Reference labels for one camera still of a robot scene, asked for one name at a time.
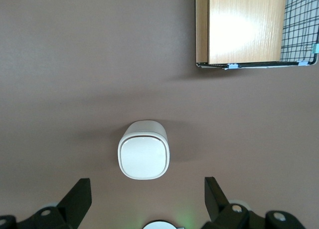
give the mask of black clamp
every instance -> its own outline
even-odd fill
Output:
[[[269,211],[262,218],[242,205],[230,204],[214,177],[205,178],[205,204],[211,222],[202,229],[305,229],[290,213]]]
[[[0,216],[0,229],[77,229],[92,203],[90,179],[80,179],[56,207],[46,207],[28,219]]]

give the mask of white rounded square cap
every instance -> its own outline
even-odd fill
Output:
[[[150,180],[162,176],[169,164],[167,136],[162,125],[150,120],[133,123],[120,140],[118,158],[122,172],[129,178]]]

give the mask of black wire mesh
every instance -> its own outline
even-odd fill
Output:
[[[318,33],[319,0],[286,0],[280,62],[315,62]]]

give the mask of wooden panel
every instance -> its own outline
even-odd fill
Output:
[[[195,0],[196,62],[208,62],[208,0]]]
[[[209,0],[209,63],[278,61],[285,2]]]

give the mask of brown floor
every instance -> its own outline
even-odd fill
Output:
[[[199,229],[204,177],[258,214],[319,228],[319,65],[195,66],[194,0],[0,0],[0,215],[25,219],[90,177],[80,229]],[[126,178],[117,144],[155,119],[167,173]]]

